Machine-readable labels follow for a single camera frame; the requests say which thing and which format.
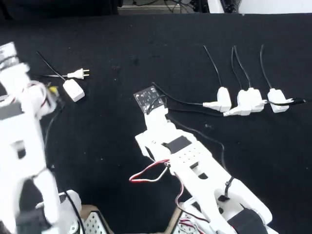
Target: black cable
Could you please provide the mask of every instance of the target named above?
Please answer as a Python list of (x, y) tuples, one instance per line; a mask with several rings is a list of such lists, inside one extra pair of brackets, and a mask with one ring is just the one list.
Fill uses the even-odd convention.
[(155, 102), (157, 102), (159, 99), (162, 100), (162, 98), (165, 98), (164, 105), (165, 105), (165, 107), (167, 106), (167, 97), (166, 97), (166, 95), (159, 95), (158, 97), (156, 97), (156, 98), (152, 101), (151, 105), (150, 105), (149, 108), (147, 109), (147, 112), (146, 112), (147, 115), (149, 115), (150, 112), (151, 112), (153, 109), (155, 109), (155, 108), (153, 108)]
[(205, 45), (203, 45), (203, 47), (204, 47), (204, 49), (205, 49), (205, 51), (206, 51), (206, 54), (208, 55), (210, 61), (212, 62), (213, 66), (214, 66), (215, 72), (216, 72), (216, 74), (218, 75), (218, 79), (219, 79), (220, 86), (222, 87), (223, 85), (222, 85), (222, 81), (221, 81), (221, 77), (220, 77), (218, 68), (216, 67), (215, 62), (214, 62), (212, 56), (210, 55), (209, 51), (207, 50), (207, 47), (206, 47)]
[(186, 104), (186, 105), (193, 105), (193, 106), (202, 106), (203, 104), (202, 103), (196, 103), (196, 102), (186, 102), (186, 101), (181, 101), (171, 95), (169, 95), (168, 93), (166, 93), (162, 88), (160, 88), (155, 82), (152, 82), (152, 84), (159, 90), (161, 91), (164, 95), (166, 95), (168, 98), (176, 101), (176, 102), (179, 102), (181, 104)]
[(52, 124), (54, 123), (54, 121), (56, 120), (56, 118), (60, 115), (60, 113), (62, 113), (62, 111), (64, 110), (64, 106), (62, 106), (57, 112), (55, 112), (54, 116), (51, 118), (47, 129), (45, 130), (45, 136), (44, 136), (44, 150), (45, 150), (45, 154), (47, 155), (47, 145), (48, 145), (48, 139), (49, 139), (49, 133), (50, 133), (50, 129)]
[[(60, 115), (60, 113), (63, 111), (64, 109), (64, 104), (61, 103), (61, 101), (59, 101), (60, 104), (62, 105), (61, 108), (54, 114), (54, 116), (52, 117), (52, 119), (50, 120), (49, 122), (49, 125), (46, 129), (46, 132), (45, 132), (45, 137), (44, 137), (44, 150), (45, 150), (45, 154), (47, 156), (47, 143), (48, 143), (48, 137), (49, 137), (49, 133), (50, 133), (50, 129), (51, 129), (51, 126), (53, 124), (53, 122), (55, 121), (55, 119)], [(60, 180), (58, 181), (58, 185), (60, 186), (61, 190), (65, 193), (65, 195), (67, 196), (69, 202), (71, 203), (72, 207), (73, 207), (73, 210), (77, 216), (77, 219), (80, 223), (80, 228), (82, 228), (82, 233), (85, 234), (85, 229), (84, 229), (84, 226), (83, 226), (83, 222), (81, 220), (81, 217), (79, 215), (79, 212), (73, 202), (73, 200), (71, 199), (71, 197), (68, 195), (67, 191), (62, 187), (62, 185), (60, 184)]]
[(203, 115), (206, 115), (206, 116), (223, 117), (223, 115), (221, 113), (209, 113), (209, 112), (198, 111), (198, 110), (185, 110), (185, 109), (177, 109), (177, 108), (168, 108), (168, 110), (170, 110), (170, 111), (177, 111), (177, 112), (203, 114)]
[(4, 2), (2, 0), (0, 0), (0, 10), (2, 10), (4, 18), (6, 20), (12, 20), (12, 16), (9, 14), (9, 11), (7, 9), (7, 7), (5, 6)]
[(171, 122), (173, 122), (175, 125), (178, 125), (179, 127), (184, 128), (184, 129), (186, 129), (186, 130), (188, 130), (188, 131), (195, 132), (195, 133), (201, 135), (203, 138), (205, 138), (205, 139), (207, 139), (207, 140), (209, 140), (209, 141), (212, 141), (212, 142), (214, 142), (214, 143), (220, 145), (221, 148), (222, 148), (222, 150), (221, 150), (221, 155), (220, 155), (221, 165), (222, 165), (222, 167), (228, 172), (228, 169), (227, 169), (226, 164), (225, 164), (225, 159), (224, 159), (225, 147), (224, 147), (224, 145), (222, 144), (222, 142), (220, 142), (220, 141), (218, 141), (218, 140), (215, 140), (215, 139), (213, 139), (213, 138), (211, 138), (211, 137), (209, 137), (209, 136), (203, 134), (203, 133), (200, 132), (199, 130), (196, 130), (196, 129), (193, 129), (193, 128), (190, 128), (190, 127), (187, 127), (187, 126), (183, 125), (182, 123), (178, 122), (177, 120), (175, 120), (174, 118), (172, 118), (172, 117), (169, 116), (169, 115), (167, 115), (167, 116), (168, 116), (168, 119), (171, 120)]
[(261, 70), (262, 70), (262, 74), (265, 78), (265, 80), (267, 81), (268, 83), (268, 86), (270, 87), (270, 89), (272, 88), (272, 85), (267, 77), (267, 74), (265, 73), (265, 70), (264, 70), (264, 66), (263, 66), (263, 50), (264, 50), (264, 45), (261, 46), (261, 50), (260, 50), (260, 64), (261, 64)]
[(80, 228), (82, 229), (82, 233), (83, 233), (83, 234), (86, 234), (86, 231), (85, 231), (85, 229), (84, 229), (84, 225), (83, 225), (82, 219), (81, 219), (81, 217), (80, 217), (79, 211), (77, 210), (77, 207), (75, 206), (75, 204), (74, 204), (72, 198), (68, 195), (67, 191), (60, 185), (59, 182), (58, 182), (58, 185), (60, 186), (60, 189), (65, 193), (65, 195), (67, 196), (67, 198), (68, 198), (70, 204), (72, 205), (73, 210), (74, 210), (74, 212), (75, 212), (75, 214), (76, 214), (76, 216), (77, 216), (77, 219), (78, 219), (78, 221), (79, 221), (79, 223), (80, 223)]
[(240, 89), (242, 90), (242, 89), (243, 89), (242, 82), (240, 82), (240, 79), (238, 78), (238, 75), (237, 75), (237, 73), (236, 73), (236, 71), (235, 71), (235, 69), (234, 69), (233, 58), (234, 58), (234, 47), (232, 47), (232, 54), (231, 54), (232, 71), (233, 71), (233, 73), (234, 73), (234, 75), (235, 75), (235, 77), (236, 77), (236, 79), (237, 79), (237, 81), (238, 81), (238, 83), (239, 83)]
[(242, 65), (242, 63), (241, 63), (241, 61), (240, 61), (240, 59), (239, 59), (236, 45), (234, 46), (234, 51), (235, 51), (235, 56), (236, 56), (236, 59), (237, 59), (237, 61), (238, 61), (238, 64), (239, 64), (240, 68), (243, 70), (243, 72), (244, 72), (244, 74), (245, 74), (245, 77), (246, 77), (246, 79), (247, 79), (247, 81), (248, 81), (249, 88), (251, 88), (251, 87), (252, 87), (252, 83), (251, 83), (251, 81), (250, 81), (249, 75), (247, 74), (245, 68), (243, 67), (243, 65)]
[(42, 59), (42, 61), (56, 74), (58, 75), (61, 79), (63, 79), (64, 81), (66, 81), (66, 79), (60, 74), (57, 72), (57, 70), (55, 70), (51, 64), (48, 63), (48, 61), (42, 56), (42, 54), (37, 51), (37, 54), (40, 56), (40, 58)]
[(153, 0), (151, 2), (148, 2), (148, 3), (144, 3), (144, 4), (137, 4), (137, 2), (135, 0), (132, 1), (132, 4), (135, 5), (135, 6), (148, 6), (148, 5), (152, 5), (154, 4), (155, 2), (158, 2), (159, 0)]
[(166, 5), (166, 7), (168, 8), (168, 10), (171, 12), (171, 13), (173, 13), (174, 12), (174, 9), (175, 9), (175, 7), (176, 7), (176, 5), (174, 6), (174, 8), (173, 9), (171, 9), (169, 6), (168, 6), (168, 3), (167, 3), (167, 0), (164, 0), (164, 4)]
[(35, 75), (37, 77), (41, 77), (41, 78), (55, 78), (55, 77), (59, 77), (58, 75)]
[(298, 104), (303, 104), (307, 102), (311, 102), (309, 99), (303, 99), (303, 98), (292, 98), (292, 102), (286, 102), (286, 103), (275, 103), (272, 101), (267, 101), (270, 104), (273, 104), (275, 106), (295, 106)]

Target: red and white wire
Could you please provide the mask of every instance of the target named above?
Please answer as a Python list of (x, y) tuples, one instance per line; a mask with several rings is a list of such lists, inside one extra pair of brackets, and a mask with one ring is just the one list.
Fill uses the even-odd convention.
[(160, 163), (168, 163), (169, 162), (169, 159), (164, 159), (164, 160), (160, 160), (160, 161), (156, 161), (156, 162), (153, 162), (151, 165), (149, 165), (148, 167), (146, 167), (143, 171), (139, 172), (139, 173), (136, 173), (134, 174), (133, 176), (131, 176), (129, 178), (129, 181), (131, 183), (142, 183), (142, 182), (156, 182), (156, 181), (159, 181), (163, 175), (167, 172), (168, 170), (168, 165), (166, 165), (166, 168), (163, 170), (163, 172), (156, 178), (156, 179), (136, 179), (137, 177), (139, 177), (140, 175), (142, 175), (144, 172), (146, 172), (148, 169), (156, 166), (157, 164), (160, 164)]
[(185, 225), (185, 226), (188, 226), (188, 227), (193, 227), (194, 229), (196, 229), (200, 234), (205, 234), (199, 227), (197, 224), (193, 223), (190, 219), (187, 219), (187, 218), (183, 218), (183, 219), (180, 219), (179, 221), (179, 224), (182, 224), (182, 225)]
[(180, 193), (179, 193), (179, 194), (176, 196), (176, 198), (175, 198), (175, 204), (176, 204), (176, 206), (177, 206), (180, 210), (182, 210), (184, 213), (186, 213), (186, 214), (188, 214), (188, 215), (191, 215), (191, 216), (193, 216), (194, 218), (196, 218), (196, 219), (198, 219), (198, 220), (205, 221), (205, 222), (209, 223), (209, 221), (206, 220), (205, 218), (201, 218), (201, 217), (196, 216), (195, 214), (192, 214), (192, 213), (190, 213), (190, 212), (187, 212), (186, 210), (184, 210), (184, 209), (179, 205), (179, 199), (180, 199), (180, 197), (182, 196), (182, 194), (183, 194), (183, 192), (184, 192), (184, 185), (183, 185), (182, 180), (177, 176), (176, 173), (175, 173), (175, 176), (179, 179), (180, 185), (181, 185), (181, 187), (180, 187)]

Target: black cable tie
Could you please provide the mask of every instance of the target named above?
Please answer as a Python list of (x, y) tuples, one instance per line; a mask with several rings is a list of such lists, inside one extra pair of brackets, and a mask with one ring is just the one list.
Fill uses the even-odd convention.
[(224, 196), (227, 197), (227, 198), (229, 198), (229, 197), (228, 197), (228, 192), (229, 192), (230, 186), (232, 185), (232, 181), (233, 181), (233, 180), (234, 180), (234, 177), (232, 176), (232, 177), (230, 178), (229, 181), (226, 181), (226, 182), (225, 182)]

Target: red wire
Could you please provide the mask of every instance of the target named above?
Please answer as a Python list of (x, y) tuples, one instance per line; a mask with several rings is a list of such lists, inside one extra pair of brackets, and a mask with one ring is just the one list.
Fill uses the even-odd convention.
[(157, 161), (157, 162), (153, 162), (151, 165), (147, 166), (143, 171), (139, 172), (139, 173), (136, 173), (134, 174), (133, 176), (131, 176), (129, 178), (129, 181), (131, 183), (142, 183), (142, 182), (149, 182), (149, 180), (147, 179), (136, 179), (137, 177), (139, 177), (140, 175), (142, 175), (144, 172), (146, 172), (148, 169), (156, 166), (157, 164), (160, 164), (160, 163), (165, 163), (165, 162), (169, 162), (169, 159), (164, 159), (164, 160), (160, 160), (160, 161)]
[(182, 194), (183, 194), (183, 192), (184, 192), (184, 185), (183, 185), (183, 183), (182, 183), (182, 180), (177, 176), (176, 173), (175, 173), (175, 176), (179, 179), (180, 185), (181, 185), (181, 187), (180, 187), (180, 193), (179, 193), (179, 194), (176, 196), (176, 198), (175, 198), (175, 204), (176, 204), (176, 206), (177, 206), (180, 210), (182, 210), (184, 213), (186, 213), (186, 214), (188, 214), (188, 215), (191, 215), (191, 216), (193, 216), (194, 218), (197, 218), (198, 220), (202, 220), (202, 221), (205, 221), (205, 222), (209, 223), (209, 221), (206, 220), (205, 218), (198, 217), (198, 216), (196, 216), (195, 214), (192, 214), (192, 213), (190, 213), (190, 212), (187, 212), (186, 210), (184, 210), (184, 209), (182, 209), (182, 208), (180, 207), (180, 205), (179, 205), (179, 199), (180, 199), (180, 197), (182, 196)]
[(184, 223), (184, 222), (179, 222), (179, 224), (183, 224), (183, 225), (185, 225), (185, 226), (195, 228), (195, 229), (198, 230), (198, 232), (199, 232), (200, 234), (204, 234), (203, 231), (201, 231), (200, 229), (196, 228), (196, 227), (195, 227), (194, 225), (192, 225), (192, 224), (188, 224), (188, 223)]

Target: perforated metal plate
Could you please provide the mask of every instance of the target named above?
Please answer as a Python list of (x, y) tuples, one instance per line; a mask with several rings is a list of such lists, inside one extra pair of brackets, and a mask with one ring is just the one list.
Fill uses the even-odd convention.
[(98, 212), (91, 212), (83, 225), (86, 234), (108, 234), (108, 231), (105, 229), (105, 224)]
[[(191, 216), (183, 212), (179, 220), (181, 218), (191, 218)], [(178, 221), (176, 223), (176, 226), (173, 228), (173, 231), (171, 234), (200, 234), (200, 233), (196, 228), (189, 227), (183, 224), (179, 224), (179, 221)]]

